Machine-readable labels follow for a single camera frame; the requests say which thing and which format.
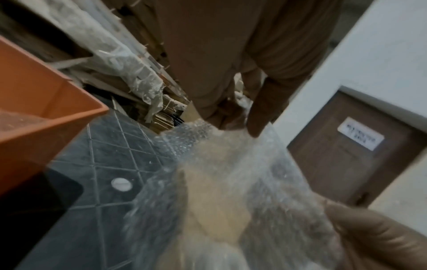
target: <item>plastic bag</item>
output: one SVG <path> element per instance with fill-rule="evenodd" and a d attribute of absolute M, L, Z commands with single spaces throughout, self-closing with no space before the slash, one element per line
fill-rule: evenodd
<path fill-rule="evenodd" d="M 135 269 L 336 268 L 338 236 L 271 125 L 253 139 L 200 120 L 159 142 L 176 161 L 126 216 Z"/>

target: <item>orange tray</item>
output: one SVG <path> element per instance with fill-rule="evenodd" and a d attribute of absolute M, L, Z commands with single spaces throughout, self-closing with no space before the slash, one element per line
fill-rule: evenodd
<path fill-rule="evenodd" d="M 41 123 L 0 132 L 0 194 L 48 164 L 108 107 L 71 79 L 0 37 L 0 110 L 42 117 Z"/>

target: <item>brown door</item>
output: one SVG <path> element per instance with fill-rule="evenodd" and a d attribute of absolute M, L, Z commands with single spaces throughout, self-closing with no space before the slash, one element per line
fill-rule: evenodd
<path fill-rule="evenodd" d="M 337 128 L 351 117 L 384 136 L 369 150 Z M 369 205 L 426 147 L 426 134 L 337 92 L 290 143 L 313 191 L 349 205 Z"/>

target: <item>person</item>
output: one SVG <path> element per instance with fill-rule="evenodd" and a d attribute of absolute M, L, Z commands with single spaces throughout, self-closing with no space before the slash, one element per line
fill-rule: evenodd
<path fill-rule="evenodd" d="M 200 116 L 243 127 L 234 98 L 241 72 L 257 137 L 323 58 L 342 0 L 155 0 L 171 68 Z M 261 71 L 267 78 L 261 83 Z"/>
<path fill-rule="evenodd" d="M 377 212 L 326 203 L 344 258 L 338 270 L 427 269 L 427 237 Z"/>

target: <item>white wall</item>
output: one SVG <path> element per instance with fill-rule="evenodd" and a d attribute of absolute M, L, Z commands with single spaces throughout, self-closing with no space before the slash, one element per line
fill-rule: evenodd
<path fill-rule="evenodd" d="M 423 121 L 418 128 L 427 131 L 427 1 L 376 0 L 371 5 L 274 124 L 286 145 L 341 85 L 407 111 L 409 118 L 415 116 L 409 124 Z M 388 113 L 400 115 L 395 109 Z M 371 208 L 427 235 L 426 178 L 427 154 Z"/>

